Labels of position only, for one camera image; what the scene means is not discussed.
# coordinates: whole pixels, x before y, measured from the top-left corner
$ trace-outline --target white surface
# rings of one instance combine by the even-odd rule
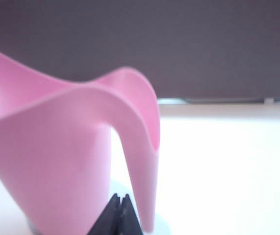
[[[154,234],[280,235],[280,105],[160,110]],[[112,138],[111,193],[123,196],[131,185]],[[1,183],[0,234],[32,234]]]

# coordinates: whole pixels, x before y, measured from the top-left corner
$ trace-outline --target black object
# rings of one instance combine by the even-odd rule
[[[143,235],[129,195],[120,204],[115,193],[88,235]]]

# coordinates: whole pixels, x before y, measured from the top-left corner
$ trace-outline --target black plastic piece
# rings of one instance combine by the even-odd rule
[[[143,235],[128,194],[122,200],[115,193],[88,235]]]
[[[118,235],[143,235],[129,195],[121,203],[121,213],[118,220]]]
[[[120,197],[115,193],[96,220],[88,235],[114,235],[120,212]]]

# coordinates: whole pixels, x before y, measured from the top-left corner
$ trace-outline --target dark gray background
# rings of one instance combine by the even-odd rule
[[[0,51],[77,81],[133,66],[159,97],[280,98],[280,0],[0,0]]]

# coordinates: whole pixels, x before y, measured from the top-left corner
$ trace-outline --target pink plastic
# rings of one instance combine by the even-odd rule
[[[146,78],[120,68],[67,82],[0,53],[0,178],[44,235],[84,235],[105,207],[110,126],[121,138],[142,228],[150,232],[159,112]]]

